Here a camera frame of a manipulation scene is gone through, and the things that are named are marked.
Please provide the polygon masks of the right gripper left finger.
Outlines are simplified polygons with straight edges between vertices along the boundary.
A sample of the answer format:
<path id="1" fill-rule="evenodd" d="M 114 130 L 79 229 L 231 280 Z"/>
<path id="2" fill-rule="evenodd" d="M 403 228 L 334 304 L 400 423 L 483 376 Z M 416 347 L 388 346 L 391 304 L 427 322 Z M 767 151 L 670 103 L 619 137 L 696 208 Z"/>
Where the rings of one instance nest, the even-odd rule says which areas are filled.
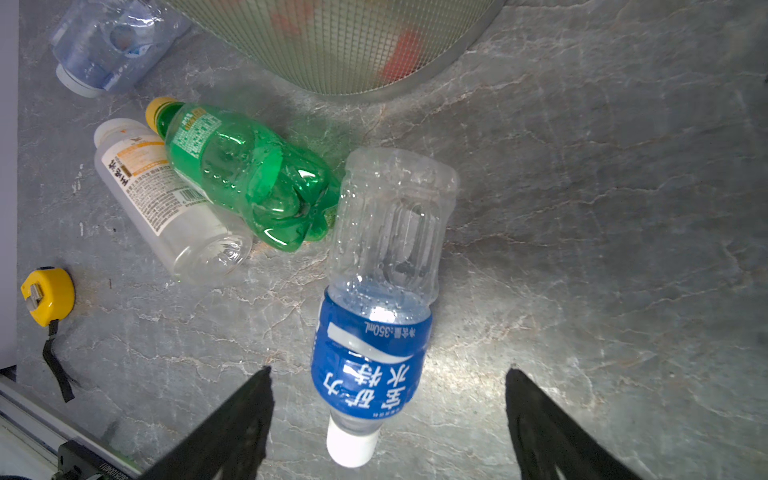
<path id="1" fill-rule="evenodd" d="M 271 368 L 265 366 L 141 477 L 255 479 L 266 458 L 274 407 Z"/>

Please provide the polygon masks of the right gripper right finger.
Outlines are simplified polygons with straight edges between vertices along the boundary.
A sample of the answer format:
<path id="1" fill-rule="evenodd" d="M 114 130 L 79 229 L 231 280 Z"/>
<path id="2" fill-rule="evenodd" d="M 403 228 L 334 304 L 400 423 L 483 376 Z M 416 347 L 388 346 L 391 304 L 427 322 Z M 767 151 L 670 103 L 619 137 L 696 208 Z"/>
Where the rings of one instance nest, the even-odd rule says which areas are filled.
<path id="1" fill-rule="evenodd" d="M 508 428 L 523 479 L 636 479 L 523 371 L 505 380 Z"/>

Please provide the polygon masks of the clear bottle blue label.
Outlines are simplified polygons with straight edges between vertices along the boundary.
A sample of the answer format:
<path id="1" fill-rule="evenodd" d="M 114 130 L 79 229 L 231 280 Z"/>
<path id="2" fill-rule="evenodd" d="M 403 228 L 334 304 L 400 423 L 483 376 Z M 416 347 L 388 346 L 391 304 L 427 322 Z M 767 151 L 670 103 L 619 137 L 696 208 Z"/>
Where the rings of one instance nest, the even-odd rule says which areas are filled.
<path id="1" fill-rule="evenodd" d="M 343 467 L 372 458 L 418 389 L 458 189 L 452 167 L 403 149 L 347 158 L 311 362 L 327 451 Z"/>

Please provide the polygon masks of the clear bottle orange label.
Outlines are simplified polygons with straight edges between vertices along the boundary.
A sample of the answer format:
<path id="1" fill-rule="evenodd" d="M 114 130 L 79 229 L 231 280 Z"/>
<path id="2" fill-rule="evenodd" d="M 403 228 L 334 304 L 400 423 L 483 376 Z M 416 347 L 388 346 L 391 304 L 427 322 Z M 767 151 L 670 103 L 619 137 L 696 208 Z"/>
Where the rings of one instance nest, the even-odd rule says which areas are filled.
<path id="1" fill-rule="evenodd" d="M 220 287 L 241 279 L 252 233 L 180 178 L 157 134 L 114 118 L 93 142 L 97 173 L 174 280 Z"/>

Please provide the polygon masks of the green bottle yellow cap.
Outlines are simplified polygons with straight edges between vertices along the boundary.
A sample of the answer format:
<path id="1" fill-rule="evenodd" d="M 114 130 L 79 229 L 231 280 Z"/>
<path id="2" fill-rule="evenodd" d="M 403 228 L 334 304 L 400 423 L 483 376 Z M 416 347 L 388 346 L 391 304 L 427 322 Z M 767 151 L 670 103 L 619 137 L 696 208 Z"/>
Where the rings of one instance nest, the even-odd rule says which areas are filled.
<path id="1" fill-rule="evenodd" d="M 311 150 L 243 114 L 172 97 L 152 100 L 145 118 L 174 171 L 267 245 L 294 252 L 334 226 L 341 182 Z"/>

